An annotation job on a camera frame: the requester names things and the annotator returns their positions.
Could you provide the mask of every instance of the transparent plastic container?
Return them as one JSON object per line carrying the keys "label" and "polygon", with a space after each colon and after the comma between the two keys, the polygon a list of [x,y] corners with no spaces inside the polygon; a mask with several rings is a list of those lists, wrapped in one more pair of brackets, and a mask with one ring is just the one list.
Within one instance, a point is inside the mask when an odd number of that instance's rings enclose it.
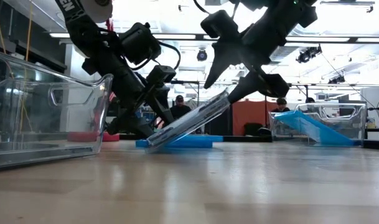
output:
{"label": "transparent plastic container", "polygon": [[312,103],[270,113],[273,141],[306,146],[354,147],[365,139],[366,104]]}
{"label": "transparent plastic container", "polygon": [[149,147],[146,148],[147,152],[153,153],[162,150],[166,144],[190,134],[192,131],[222,114],[230,106],[228,95],[229,93],[226,90],[223,91],[147,138],[146,140],[149,143]]}
{"label": "transparent plastic container", "polygon": [[112,75],[82,82],[1,53],[0,73],[0,167],[100,151]]}

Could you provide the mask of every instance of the plastic bin rim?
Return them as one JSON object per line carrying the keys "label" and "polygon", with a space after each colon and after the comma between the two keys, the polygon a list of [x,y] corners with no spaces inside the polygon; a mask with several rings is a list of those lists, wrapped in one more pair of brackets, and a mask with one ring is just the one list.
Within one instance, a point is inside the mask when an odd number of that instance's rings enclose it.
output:
{"label": "plastic bin rim", "polygon": [[[72,78],[72,77],[68,77],[68,76],[63,75],[61,73],[46,69],[44,67],[35,65],[33,63],[30,63],[30,62],[26,62],[25,60],[21,60],[21,59],[15,58],[15,57],[10,56],[10,55],[6,55],[6,54],[1,53],[1,52],[0,52],[0,59],[5,61],[6,63],[8,63],[8,62],[16,63],[18,65],[33,68],[34,70],[38,70],[40,72],[45,72],[45,73],[48,73],[50,75],[55,75],[56,77],[62,78],[64,80],[70,81],[72,83],[77,83],[77,84],[85,85],[88,87],[97,87],[97,86],[101,85],[106,79],[113,77],[112,74],[107,74],[107,75],[102,76],[98,81],[90,83],[90,82],[84,82],[81,80],[77,80],[77,79]],[[24,80],[14,80],[14,81],[15,82],[26,82],[26,83],[28,83],[28,81],[24,81]]]}

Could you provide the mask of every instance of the ceiling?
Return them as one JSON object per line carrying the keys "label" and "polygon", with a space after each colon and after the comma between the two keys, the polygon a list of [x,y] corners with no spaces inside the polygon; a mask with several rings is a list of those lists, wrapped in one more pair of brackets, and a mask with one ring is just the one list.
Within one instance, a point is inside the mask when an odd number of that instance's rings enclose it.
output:
{"label": "ceiling", "polygon": [[[4,0],[24,15],[29,15],[29,0]],[[49,32],[66,32],[63,18],[54,0],[32,0],[34,22]],[[149,22],[153,33],[166,34],[203,34],[200,22],[206,14],[199,11],[192,0],[114,0],[113,23],[115,31],[124,32],[135,22]],[[291,35],[334,35],[334,36],[379,36],[379,0],[375,0],[374,10],[367,13],[365,6],[327,6],[316,3],[319,19],[307,29],[297,26]],[[230,14],[231,3],[222,6],[205,6],[209,12],[225,9]],[[257,21],[265,12],[260,9],[255,12],[239,6],[235,22],[239,30]],[[169,44],[180,49],[181,65],[177,79],[204,81],[213,60],[211,42],[201,41],[169,41]],[[338,73],[346,74],[346,80],[354,83],[367,83],[365,76],[371,70],[379,68],[379,45],[359,44],[322,44],[323,55],[318,55],[308,63],[297,63],[299,51],[309,44],[291,44],[280,47],[271,56],[272,64],[264,66],[266,72],[280,73],[287,82],[297,83],[327,83]],[[199,49],[206,49],[208,59],[198,62],[196,55]],[[175,65],[177,56],[170,49],[165,49],[158,58],[161,64]],[[148,74],[153,65],[150,63],[140,72]],[[232,67],[219,79],[220,82],[230,82],[243,76],[246,69]]]}

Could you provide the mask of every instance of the clear plastic bin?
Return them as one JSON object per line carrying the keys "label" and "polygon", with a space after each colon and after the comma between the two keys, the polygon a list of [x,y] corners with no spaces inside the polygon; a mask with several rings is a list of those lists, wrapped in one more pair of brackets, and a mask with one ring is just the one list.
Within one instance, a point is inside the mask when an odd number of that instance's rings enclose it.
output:
{"label": "clear plastic bin", "polygon": [[0,167],[100,151],[112,75],[82,82],[0,53]]}
{"label": "clear plastic bin", "polygon": [[147,138],[146,140],[149,143],[149,147],[146,148],[147,152],[153,153],[162,150],[166,144],[186,136],[222,114],[230,106],[228,95],[229,93],[226,90],[223,91]]}
{"label": "clear plastic bin", "polygon": [[362,146],[366,104],[312,103],[294,111],[270,113],[273,141],[307,146]]}

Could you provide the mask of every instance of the yellow cable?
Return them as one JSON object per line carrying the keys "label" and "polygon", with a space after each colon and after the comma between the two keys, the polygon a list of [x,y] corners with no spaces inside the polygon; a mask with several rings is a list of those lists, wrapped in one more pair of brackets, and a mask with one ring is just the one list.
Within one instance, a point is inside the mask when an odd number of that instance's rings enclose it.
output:
{"label": "yellow cable", "polygon": [[[26,62],[29,61],[29,48],[30,48],[30,36],[31,36],[31,31],[32,31],[32,12],[33,12],[33,2],[30,1],[30,16],[29,16],[29,30],[27,31],[27,45],[26,45]],[[26,83],[26,77],[27,77],[27,70],[26,67],[24,67],[25,70],[25,77],[24,77],[24,82],[23,82],[23,91],[25,89],[25,83]],[[21,132],[23,128],[23,113],[26,114],[26,118],[29,123],[30,131],[33,132],[32,125],[30,124],[29,117],[27,115],[26,107],[25,107],[25,99],[22,99],[22,108],[21,108]]]}
{"label": "yellow cable", "polygon": [[[4,37],[2,36],[1,25],[0,25],[0,39],[1,39],[1,45],[2,45],[2,49],[4,51],[4,54],[7,54],[7,49],[5,48],[5,43],[4,43]],[[8,69],[9,69],[9,73],[11,74],[11,78],[14,80],[15,79],[14,73],[12,72],[12,68],[11,68],[9,62],[5,61],[5,60],[3,60],[3,61],[5,62],[5,64],[7,65]],[[29,123],[30,129],[32,130],[32,126],[30,124],[30,119],[27,115],[27,110],[26,110],[26,107],[24,107],[24,105],[23,105],[23,110],[25,111],[27,122]]]}

